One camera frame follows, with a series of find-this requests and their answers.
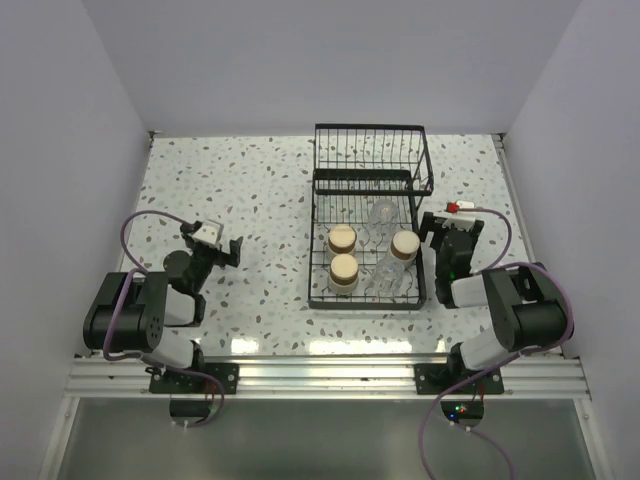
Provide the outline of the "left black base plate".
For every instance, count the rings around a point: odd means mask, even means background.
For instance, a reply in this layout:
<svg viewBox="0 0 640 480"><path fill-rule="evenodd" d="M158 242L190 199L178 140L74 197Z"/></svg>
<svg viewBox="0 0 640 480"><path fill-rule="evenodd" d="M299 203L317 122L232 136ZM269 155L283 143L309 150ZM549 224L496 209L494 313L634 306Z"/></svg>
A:
<svg viewBox="0 0 640 480"><path fill-rule="evenodd" d="M206 363L203 372L217 379L226 394L234 395L240 378L239 370L236 363ZM151 366L146 367L145 372L151 375L149 392L152 394L210 394L212 389L219 392L218 387L212 387L209 380L201 377L162 371Z"/></svg>

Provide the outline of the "clear glass back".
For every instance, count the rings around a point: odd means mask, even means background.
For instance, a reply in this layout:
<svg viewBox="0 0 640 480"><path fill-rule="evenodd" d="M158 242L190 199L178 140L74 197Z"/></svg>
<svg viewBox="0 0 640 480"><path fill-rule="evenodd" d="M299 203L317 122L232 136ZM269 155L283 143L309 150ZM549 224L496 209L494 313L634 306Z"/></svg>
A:
<svg viewBox="0 0 640 480"><path fill-rule="evenodd" d="M390 199L377 200L369 211L369 227L380 235L394 234L398 227L398 220L399 207Z"/></svg>

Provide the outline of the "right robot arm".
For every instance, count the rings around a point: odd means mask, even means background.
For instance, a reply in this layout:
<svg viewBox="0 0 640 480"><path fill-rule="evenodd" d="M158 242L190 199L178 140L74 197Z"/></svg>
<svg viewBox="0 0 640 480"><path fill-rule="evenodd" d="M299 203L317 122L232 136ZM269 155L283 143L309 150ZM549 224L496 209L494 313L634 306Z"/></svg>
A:
<svg viewBox="0 0 640 480"><path fill-rule="evenodd" d="M449 203L447 217L423 215L419 236L432 235L435 252L435 293L448 309L486 307L491 326L455 344L444 367L428 375L441 388L468 392L481 378L511 361L554 349L574 332L573 310L562 287L539 263L504 264L513 240L506 215L493 209ZM463 214L489 214L504 222L506 243L496 260L473 272L471 260L484 223L471 219L458 226Z"/></svg>

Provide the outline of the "aluminium mounting rail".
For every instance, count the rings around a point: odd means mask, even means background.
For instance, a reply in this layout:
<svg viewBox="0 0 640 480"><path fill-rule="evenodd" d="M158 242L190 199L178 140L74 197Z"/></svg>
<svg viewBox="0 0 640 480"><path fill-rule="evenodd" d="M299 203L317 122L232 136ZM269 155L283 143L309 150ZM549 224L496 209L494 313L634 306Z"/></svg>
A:
<svg viewBox="0 0 640 480"><path fill-rule="evenodd" d="M331 399L426 400L418 393L426 364L441 367L445 356L283 356L215 357L235 367L224 380L231 400ZM590 397L581 363L559 355L520 358L499 373L504 392L498 400L584 400ZM75 398L143 398L151 379L137 361L76 359L64 395Z"/></svg>

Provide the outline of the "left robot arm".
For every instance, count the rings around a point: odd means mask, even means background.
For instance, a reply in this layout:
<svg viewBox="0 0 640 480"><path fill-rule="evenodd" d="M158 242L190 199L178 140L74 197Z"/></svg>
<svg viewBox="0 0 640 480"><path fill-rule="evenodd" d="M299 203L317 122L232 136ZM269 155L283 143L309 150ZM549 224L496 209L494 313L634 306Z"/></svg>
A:
<svg viewBox="0 0 640 480"><path fill-rule="evenodd" d="M204 354L197 342L165 329L201 325L206 308L201 290L214 268L239 266L244 239L230 240L223 250L219 222L195 222L180 230L186 248L167 254L159 270L106 274L82 337L88 349L100 350L109 361L140 359L173 371L175 384L193 393L207 383Z"/></svg>

